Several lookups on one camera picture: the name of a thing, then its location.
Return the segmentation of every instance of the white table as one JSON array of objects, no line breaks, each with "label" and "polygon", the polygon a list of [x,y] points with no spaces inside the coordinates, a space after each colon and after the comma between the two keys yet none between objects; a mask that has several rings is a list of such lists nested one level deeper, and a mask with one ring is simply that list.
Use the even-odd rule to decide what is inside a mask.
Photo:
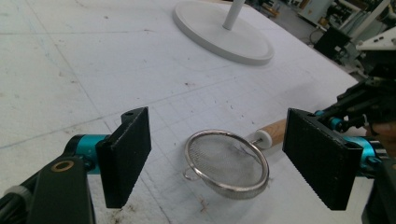
[{"label": "white table", "polygon": [[327,107],[356,81],[250,7],[240,18],[268,37],[275,57],[265,66],[222,59],[177,29],[177,2],[0,2],[0,192],[75,134],[112,133],[120,114],[148,106],[152,151],[127,205],[106,209],[100,177],[89,176],[98,223],[361,223],[371,180],[357,178],[347,210],[330,211],[281,146],[264,151],[271,180],[252,200],[182,176],[191,134],[250,136],[289,107]]}]

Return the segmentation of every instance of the metal rim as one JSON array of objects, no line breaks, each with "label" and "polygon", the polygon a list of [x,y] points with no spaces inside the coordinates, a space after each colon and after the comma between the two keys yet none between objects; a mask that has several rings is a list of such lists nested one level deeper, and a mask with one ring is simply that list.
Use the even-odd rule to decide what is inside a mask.
[{"label": "metal rim", "polygon": [[[220,135],[226,135],[229,136],[231,138],[234,138],[238,141],[240,141],[241,143],[245,144],[246,146],[248,146],[253,152],[254,154],[256,154],[256,156],[259,158],[260,163],[262,165],[262,177],[260,178],[260,180],[257,182],[257,184],[249,186],[249,187],[239,187],[239,186],[231,186],[231,185],[227,185],[224,183],[221,183],[219,181],[216,181],[214,179],[212,179],[210,176],[205,175],[204,173],[202,173],[194,164],[194,162],[192,161],[191,157],[190,157],[190,147],[191,147],[191,143],[202,136],[205,135],[213,135],[213,134],[220,134]],[[226,132],[226,131],[222,131],[222,130],[204,130],[204,131],[200,131],[198,133],[193,134],[186,143],[185,146],[185,150],[184,150],[184,154],[187,160],[187,163],[189,164],[189,166],[191,167],[191,169],[198,174],[198,176],[200,176],[204,181],[208,181],[210,182],[210,184],[213,184],[221,189],[225,189],[228,191],[233,191],[233,192],[249,192],[249,191],[253,191],[256,189],[260,189],[263,186],[265,186],[268,182],[268,177],[269,177],[269,166],[268,166],[268,162],[265,159],[265,157],[262,155],[262,153],[259,151],[258,148],[256,148],[254,145],[252,145],[251,143],[249,143],[249,141],[247,141],[246,139],[244,139],[243,137],[238,136],[237,134],[234,133],[230,133],[230,132]]]}]

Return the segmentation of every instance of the stand base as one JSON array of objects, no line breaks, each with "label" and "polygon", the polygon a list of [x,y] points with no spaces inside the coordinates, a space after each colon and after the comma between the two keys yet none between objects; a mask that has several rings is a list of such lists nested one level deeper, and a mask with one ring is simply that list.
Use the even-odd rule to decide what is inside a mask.
[{"label": "stand base", "polygon": [[241,19],[232,30],[223,28],[226,17],[227,11],[209,3],[180,2],[174,11],[177,27],[205,49],[237,63],[268,63],[274,49],[267,38]]}]

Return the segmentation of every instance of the sieve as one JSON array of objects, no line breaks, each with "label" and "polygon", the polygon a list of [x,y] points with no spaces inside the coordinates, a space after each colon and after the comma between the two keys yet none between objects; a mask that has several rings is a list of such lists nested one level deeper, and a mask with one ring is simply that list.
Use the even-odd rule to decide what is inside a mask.
[{"label": "sieve", "polygon": [[230,199],[251,199],[264,191],[269,166],[260,148],[268,148],[283,140],[286,120],[280,120],[256,131],[257,140],[223,130],[204,130],[193,134],[186,143],[185,157],[205,184]]}]

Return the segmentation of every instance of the wooden handle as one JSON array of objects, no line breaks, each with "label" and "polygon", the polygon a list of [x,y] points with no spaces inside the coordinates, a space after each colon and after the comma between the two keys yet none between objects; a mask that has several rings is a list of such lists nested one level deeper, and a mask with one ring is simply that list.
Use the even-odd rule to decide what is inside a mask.
[{"label": "wooden handle", "polygon": [[270,134],[272,138],[272,146],[277,145],[283,142],[286,130],[286,119],[279,120],[275,123],[261,128],[260,130]]}]

